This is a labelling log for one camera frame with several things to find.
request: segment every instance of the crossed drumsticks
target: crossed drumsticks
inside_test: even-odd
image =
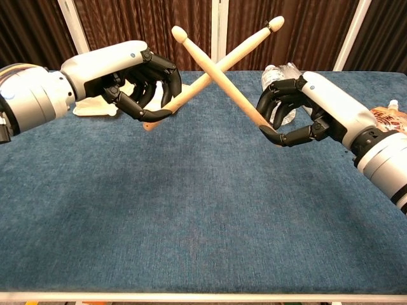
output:
[[[244,95],[236,88],[236,86],[224,75],[224,71],[230,69],[239,60],[254,50],[263,40],[265,40],[271,32],[277,32],[283,25],[284,18],[282,16],[272,19],[265,28],[247,38],[243,43],[238,45],[227,56],[215,64],[204,51],[202,51],[189,38],[185,30],[175,26],[171,32],[178,43],[183,44],[188,53],[193,57],[197,64],[206,72],[194,81],[187,89],[173,98],[163,108],[176,112],[180,107],[193,98],[196,94],[207,87],[211,81],[215,81],[219,87],[243,110],[247,116],[258,126],[266,125],[271,129],[269,122],[253,107],[253,105],[244,97]],[[144,123],[144,129],[150,131],[157,127],[161,121],[155,123]]]

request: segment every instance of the white robot hand casing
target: white robot hand casing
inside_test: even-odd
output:
[[[107,46],[66,60],[60,71],[74,88],[76,100],[83,100],[87,82],[143,63],[141,52],[147,48],[144,41],[137,40]]]
[[[346,128],[342,144],[350,149],[363,131],[376,126],[375,116],[348,93],[315,72],[303,74],[307,83],[302,92]]]

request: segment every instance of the black robotic palm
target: black robotic palm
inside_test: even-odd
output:
[[[117,108],[134,119],[143,122],[160,121],[172,114],[170,110],[149,111],[144,109],[154,97],[156,82],[161,81],[163,97],[161,107],[180,94],[182,83],[176,65],[147,49],[141,52],[143,63],[106,76],[104,94],[106,102],[115,103]],[[133,93],[128,96],[120,91],[125,80],[134,84]]]

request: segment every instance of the blue carpet surface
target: blue carpet surface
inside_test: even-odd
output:
[[[322,74],[407,111],[404,74]],[[149,133],[69,114],[0,146],[0,291],[407,294],[406,232],[341,144],[275,147],[214,84]]]

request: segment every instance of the table edge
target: table edge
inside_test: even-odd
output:
[[[407,302],[407,295],[375,294],[166,294],[121,292],[0,292],[0,302]]]

